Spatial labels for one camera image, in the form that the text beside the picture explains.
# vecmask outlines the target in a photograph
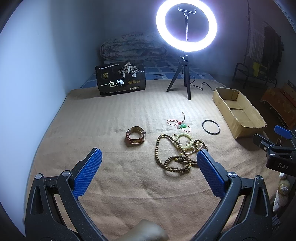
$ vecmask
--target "brown bead necklace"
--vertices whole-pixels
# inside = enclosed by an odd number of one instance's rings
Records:
[[[169,157],[164,163],[162,163],[159,158],[158,158],[158,145],[159,145],[159,141],[161,138],[167,138],[170,141],[172,141],[173,143],[176,144],[176,147],[181,151],[181,155],[179,156],[171,156]],[[203,140],[200,139],[196,139],[193,142],[194,145],[194,149],[198,152],[201,150],[201,148],[199,148],[199,143],[202,144],[202,148],[204,148],[205,150],[208,150],[206,144],[203,142]],[[188,173],[191,169],[191,167],[196,167],[197,166],[197,161],[192,160],[188,154],[185,152],[185,150],[183,150],[183,148],[181,147],[181,145],[177,142],[177,140],[175,140],[172,136],[168,135],[168,134],[161,134],[156,141],[156,147],[155,147],[155,160],[157,162],[157,164],[162,167],[163,169],[167,170],[168,172],[180,172],[180,173]],[[185,165],[185,167],[169,167],[168,164],[171,161],[177,161],[183,165]]]

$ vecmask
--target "watch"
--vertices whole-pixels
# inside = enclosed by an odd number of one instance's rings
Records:
[[[133,132],[141,132],[141,137],[139,139],[131,139],[130,134]],[[131,144],[142,144],[146,138],[146,131],[144,131],[139,126],[134,126],[126,132],[126,138]]]

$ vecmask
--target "tripod leg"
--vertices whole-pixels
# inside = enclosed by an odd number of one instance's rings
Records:
[[[183,65],[180,64],[180,66],[179,66],[177,72],[175,73],[175,75],[174,75],[174,77],[173,77],[173,79],[172,79],[172,81],[171,81],[171,83],[170,83],[170,85],[169,85],[169,87],[168,87],[168,89],[167,89],[167,92],[170,91],[170,89],[171,89],[171,87],[173,86],[175,80],[177,79],[178,75],[180,74],[182,68],[183,68]]]
[[[184,81],[186,83],[185,86],[187,87],[188,99],[191,100],[190,73],[189,73],[189,67],[187,65],[184,66]]]

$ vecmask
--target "tripod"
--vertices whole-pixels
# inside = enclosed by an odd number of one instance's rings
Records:
[[[188,42],[188,17],[190,15],[190,13],[192,14],[196,14],[196,9],[194,11],[189,11],[189,10],[184,10],[184,9],[180,9],[179,6],[179,11],[184,12],[184,16],[185,16],[185,23],[186,23],[186,42]],[[175,73],[168,89],[167,92],[170,91],[170,89],[172,88],[175,80],[177,79],[178,75],[180,74],[181,70],[184,69],[184,86],[187,87],[187,97],[189,100],[191,100],[191,89],[190,89],[190,72],[189,72],[189,67],[188,67],[188,55],[185,54],[184,57],[182,58],[182,62],[180,63],[177,72]]]

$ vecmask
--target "dark bracelet ring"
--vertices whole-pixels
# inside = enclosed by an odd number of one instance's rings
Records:
[[[216,124],[217,126],[218,126],[218,128],[219,128],[219,131],[217,132],[217,133],[212,133],[212,132],[209,132],[209,131],[207,131],[206,129],[205,129],[205,127],[204,127],[204,123],[206,123],[206,122],[213,122],[214,124]],[[218,135],[220,132],[221,132],[221,128],[220,128],[220,126],[215,122],[215,121],[213,121],[213,120],[205,120],[203,123],[202,123],[202,128],[204,129],[204,131],[206,132],[206,133],[208,133],[208,134],[210,134],[210,135]]]

